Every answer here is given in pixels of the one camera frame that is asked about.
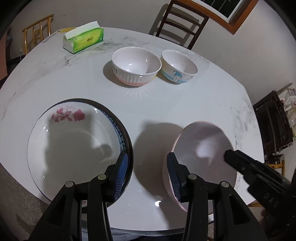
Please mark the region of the wooden framed window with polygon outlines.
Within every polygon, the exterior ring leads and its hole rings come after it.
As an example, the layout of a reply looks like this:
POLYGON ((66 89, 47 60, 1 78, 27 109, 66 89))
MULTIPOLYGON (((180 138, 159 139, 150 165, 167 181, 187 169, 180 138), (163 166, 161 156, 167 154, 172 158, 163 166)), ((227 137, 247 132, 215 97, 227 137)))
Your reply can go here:
POLYGON ((189 3, 194 9, 208 16, 211 20, 234 35, 245 22, 258 1, 186 1, 186 3, 189 3))

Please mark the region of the white plate pink flowers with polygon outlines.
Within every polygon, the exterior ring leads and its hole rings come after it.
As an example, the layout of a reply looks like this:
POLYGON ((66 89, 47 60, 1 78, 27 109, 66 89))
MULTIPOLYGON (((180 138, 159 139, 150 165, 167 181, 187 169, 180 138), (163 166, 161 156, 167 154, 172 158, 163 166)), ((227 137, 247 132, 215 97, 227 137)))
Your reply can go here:
POLYGON ((105 172, 120 154, 112 124, 89 104, 52 106, 35 123, 27 161, 35 185, 52 201, 62 186, 90 181, 105 172))

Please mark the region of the large blue floral plate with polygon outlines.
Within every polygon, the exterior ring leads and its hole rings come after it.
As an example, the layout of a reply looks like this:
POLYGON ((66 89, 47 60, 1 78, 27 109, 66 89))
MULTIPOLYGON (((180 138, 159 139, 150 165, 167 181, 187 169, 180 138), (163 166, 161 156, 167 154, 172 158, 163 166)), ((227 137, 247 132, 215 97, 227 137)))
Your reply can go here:
POLYGON ((127 168, 126 168, 125 177, 123 179, 123 183, 121 186, 121 191, 118 191, 116 194, 114 194, 115 197, 113 199, 111 199, 110 201, 109 200, 107 201, 107 206, 109 207, 114 202, 116 202, 119 199, 119 197, 121 197, 121 195, 124 193, 124 191, 126 190, 126 187, 130 182, 132 171, 133 171, 133 161, 134 161, 132 142, 130 140, 130 137, 128 135, 128 132, 125 126, 118 119, 118 117, 114 113, 112 113, 112 111, 110 111, 107 107, 103 106, 102 104, 96 101, 85 99, 85 98, 66 99, 58 102, 54 106, 57 106, 59 104, 64 104, 67 102, 80 102, 80 103, 89 104, 90 106, 98 109, 101 113, 103 113, 105 117, 108 118, 108 120, 113 126, 114 131, 116 132, 116 135, 119 141, 120 152, 125 152, 127 154, 127 165, 126 165, 127 168))

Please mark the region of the white bowl blue dolphin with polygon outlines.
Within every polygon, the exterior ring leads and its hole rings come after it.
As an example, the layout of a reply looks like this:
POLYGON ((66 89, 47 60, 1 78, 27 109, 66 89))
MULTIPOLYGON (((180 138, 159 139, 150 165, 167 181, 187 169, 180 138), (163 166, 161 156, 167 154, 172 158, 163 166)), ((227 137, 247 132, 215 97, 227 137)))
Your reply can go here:
POLYGON ((161 54, 162 75, 173 83, 186 83, 198 73, 196 64, 185 54, 175 50, 164 50, 161 54))

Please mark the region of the bamboo chair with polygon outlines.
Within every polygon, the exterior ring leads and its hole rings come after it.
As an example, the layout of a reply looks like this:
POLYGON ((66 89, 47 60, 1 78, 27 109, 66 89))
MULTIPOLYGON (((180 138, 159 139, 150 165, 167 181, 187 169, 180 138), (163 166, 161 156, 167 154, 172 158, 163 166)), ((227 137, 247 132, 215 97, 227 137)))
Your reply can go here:
POLYGON ((25 27, 22 30, 23 33, 23 42, 24 42, 24 54, 27 55, 29 53, 29 46, 32 44, 33 48, 36 47, 40 42, 44 41, 46 38, 44 35, 45 29, 47 29, 47 37, 51 36, 52 33, 52 21, 54 15, 48 15, 44 18, 41 18, 29 26, 25 27), (28 41, 28 33, 32 33, 32 43, 30 44, 28 41))

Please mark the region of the dark wooden chair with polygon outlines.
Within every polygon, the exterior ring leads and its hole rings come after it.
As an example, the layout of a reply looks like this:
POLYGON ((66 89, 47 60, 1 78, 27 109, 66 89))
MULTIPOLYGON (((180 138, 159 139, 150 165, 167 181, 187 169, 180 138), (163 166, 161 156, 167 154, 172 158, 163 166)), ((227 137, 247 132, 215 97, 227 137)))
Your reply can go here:
POLYGON ((208 20, 187 1, 170 1, 162 6, 149 34, 191 50, 208 20))

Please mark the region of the large pink bowl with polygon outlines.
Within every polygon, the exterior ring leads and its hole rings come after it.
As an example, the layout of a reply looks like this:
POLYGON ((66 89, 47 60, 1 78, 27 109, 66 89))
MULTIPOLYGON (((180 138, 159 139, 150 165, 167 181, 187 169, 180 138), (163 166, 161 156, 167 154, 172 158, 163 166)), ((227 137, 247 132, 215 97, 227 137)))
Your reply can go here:
POLYGON ((235 186, 237 171, 224 161, 225 151, 232 149, 229 139, 218 126, 197 121, 182 130, 171 151, 190 173, 207 182, 227 181, 235 186))

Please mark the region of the green tissue box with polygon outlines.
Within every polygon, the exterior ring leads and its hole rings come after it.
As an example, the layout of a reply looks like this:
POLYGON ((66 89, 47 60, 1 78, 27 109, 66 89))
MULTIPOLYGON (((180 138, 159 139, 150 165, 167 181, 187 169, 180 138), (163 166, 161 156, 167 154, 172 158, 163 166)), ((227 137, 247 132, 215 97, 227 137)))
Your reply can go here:
POLYGON ((97 21, 76 27, 64 34, 63 48, 76 54, 104 40, 104 29, 97 21))

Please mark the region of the white ribbed bowl pink base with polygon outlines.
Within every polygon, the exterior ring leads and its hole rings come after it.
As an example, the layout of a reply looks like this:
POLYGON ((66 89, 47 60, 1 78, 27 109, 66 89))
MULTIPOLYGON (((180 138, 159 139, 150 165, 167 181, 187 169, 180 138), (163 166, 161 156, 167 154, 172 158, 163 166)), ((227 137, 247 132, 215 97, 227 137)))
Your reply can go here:
POLYGON ((123 47, 111 58, 116 78, 129 86, 143 86, 156 78, 162 67, 158 56, 140 47, 123 47))

